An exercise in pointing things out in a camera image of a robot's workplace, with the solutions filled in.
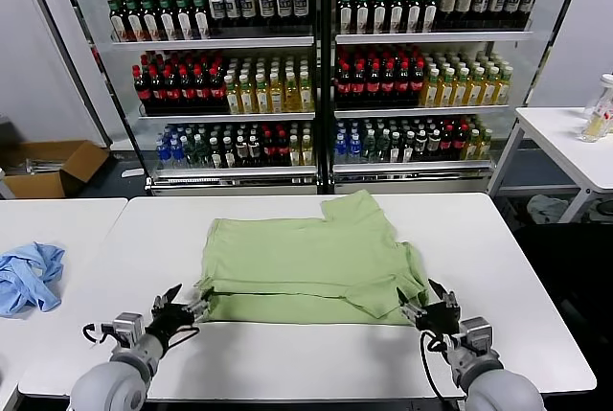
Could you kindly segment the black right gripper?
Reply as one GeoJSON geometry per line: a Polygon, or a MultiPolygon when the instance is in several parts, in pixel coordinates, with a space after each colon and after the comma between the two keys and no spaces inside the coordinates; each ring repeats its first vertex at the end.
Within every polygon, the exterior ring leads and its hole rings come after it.
{"type": "Polygon", "coordinates": [[[436,335],[459,333],[461,308],[454,291],[447,291],[442,284],[432,279],[428,279],[428,283],[441,302],[424,308],[418,307],[398,287],[397,297],[401,312],[419,331],[431,331],[436,335]]]}

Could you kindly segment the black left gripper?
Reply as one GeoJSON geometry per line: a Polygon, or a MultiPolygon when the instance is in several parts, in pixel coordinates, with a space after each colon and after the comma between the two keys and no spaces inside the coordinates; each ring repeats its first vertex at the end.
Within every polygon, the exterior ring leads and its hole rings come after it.
{"type": "Polygon", "coordinates": [[[194,323],[204,322],[209,317],[215,288],[210,286],[204,291],[195,288],[189,292],[185,305],[175,304],[173,300],[181,288],[181,284],[175,285],[155,297],[151,311],[152,321],[145,327],[145,333],[154,336],[163,348],[172,348],[196,335],[194,323]],[[188,336],[171,344],[170,341],[182,332],[186,332],[188,336]]]}

